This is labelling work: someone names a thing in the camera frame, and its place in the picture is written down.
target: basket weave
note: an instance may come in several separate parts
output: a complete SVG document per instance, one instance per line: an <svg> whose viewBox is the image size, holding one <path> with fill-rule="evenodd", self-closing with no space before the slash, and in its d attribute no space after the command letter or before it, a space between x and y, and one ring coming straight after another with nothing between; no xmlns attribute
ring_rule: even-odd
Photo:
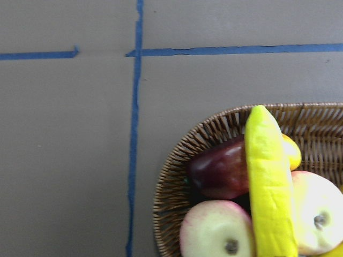
<svg viewBox="0 0 343 257"><path fill-rule="evenodd" d="M265 104L282 132L302 152L298 170L343 184L343 103ZM184 215L196 202L186 180L185 165L198 153L244 134L253 105L225 110L191 129L169 154L155 189L153 221L161 256L181 256L178 234Z"/></svg>

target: blue tape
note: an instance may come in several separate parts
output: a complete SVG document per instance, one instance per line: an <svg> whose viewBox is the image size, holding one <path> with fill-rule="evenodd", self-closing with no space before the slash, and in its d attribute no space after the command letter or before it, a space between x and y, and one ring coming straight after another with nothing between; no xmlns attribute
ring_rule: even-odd
<svg viewBox="0 0 343 257"><path fill-rule="evenodd" d="M281 52L342 52L343 44L286 44L281 46L200 47L189 49L143 49L142 56L173 55L236 55L268 54ZM134 57L136 50L126 54Z"/></svg>
<svg viewBox="0 0 343 257"><path fill-rule="evenodd" d="M130 162L128 176L128 200L129 200L129 235L126 244L126 256L132 257L133 252L133 223L135 217L135 194L136 194L136 166L137 166L137 141L139 122L139 84L141 75L141 57L143 48L143 6L144 0L137 0L139 18L136 21L136 50L135 66L132 89L131 131L130 131Z"/></svg>
<svg viewBox="0 0 343 257"><path fill-rule="evenodd" d="M60 52L17 52L9 54L0 54L0 61L7 60L28 60L28 59L61 59L74 58L79 53L79 48L74 46L73 51Z"/></svg>

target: apple stem cavity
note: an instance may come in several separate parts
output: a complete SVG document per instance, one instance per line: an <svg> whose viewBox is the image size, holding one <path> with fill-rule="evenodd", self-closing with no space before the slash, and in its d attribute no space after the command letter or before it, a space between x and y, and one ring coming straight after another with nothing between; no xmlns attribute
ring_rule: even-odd
<svg viewBox="0 0 343 257"><path fill-rule="evenodd" d="M225 246L225 249L229 255L236 255L238 252L238 241L235 239L229 240Z"/></svg>
<svg viewBox="0 0 343 257"><path fill-rule="evenodd" d="M326 224L326 218L324 215L318 215L314 218L315 226L318 230L323 230L323 226Z"/></svg>

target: gray surface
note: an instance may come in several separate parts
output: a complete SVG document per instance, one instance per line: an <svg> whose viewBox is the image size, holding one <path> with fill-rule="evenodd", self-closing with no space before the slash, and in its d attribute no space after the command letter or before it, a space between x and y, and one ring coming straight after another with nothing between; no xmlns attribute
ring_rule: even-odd
<svg viewBox="0 0 343 257"><path fill-rule="evenodd" d="M0 256L124 256L136 1L5 1ZM144 46L343 43L341 1L145 1ZM158 256L153 193L171 149L223 109L341 101L343 54L143 58L134 256Z"/></svg>

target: yellow fruit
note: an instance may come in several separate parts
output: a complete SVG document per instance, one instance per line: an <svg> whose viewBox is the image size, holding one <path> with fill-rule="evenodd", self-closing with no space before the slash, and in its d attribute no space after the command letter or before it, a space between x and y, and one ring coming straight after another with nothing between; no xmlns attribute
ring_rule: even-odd
<svg viewBox="0 0 343 257"><path fill-rule="evenodd" d="M323 253L320 255L315 255L313 257L342 257L343 256L343 244L340 244L332 251L329 251L327 253Z"/></svg>
<svg viewBox="0 0 343 257"><path fill-rule="evenodd" d="M289 160L280 127L263 105L248 117L245 152L257 257L298 257Z"/></svg>
<svg viewBox="0 0 343 257"><path fill-rule="evenodd" d="M301 151L299 146L292 138L285 134L282 134L282 138L284 139L284 148L289 159L289 168L290 170L295 170L301 164Z"/></svg>

